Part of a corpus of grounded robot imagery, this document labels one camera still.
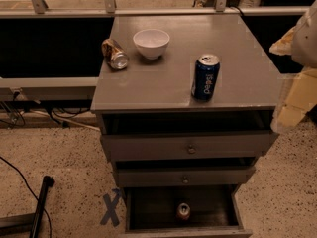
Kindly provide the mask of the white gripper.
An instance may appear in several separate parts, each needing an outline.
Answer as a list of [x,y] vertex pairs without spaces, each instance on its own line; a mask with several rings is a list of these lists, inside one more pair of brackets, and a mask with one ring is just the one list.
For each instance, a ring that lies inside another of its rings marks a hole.
[[279,56],[291,54],[293,61],[308,66],[296,75],[288,74],[283,81],[270,127],[275,133],[285,133],[317,105],[317,3],[269,51]]

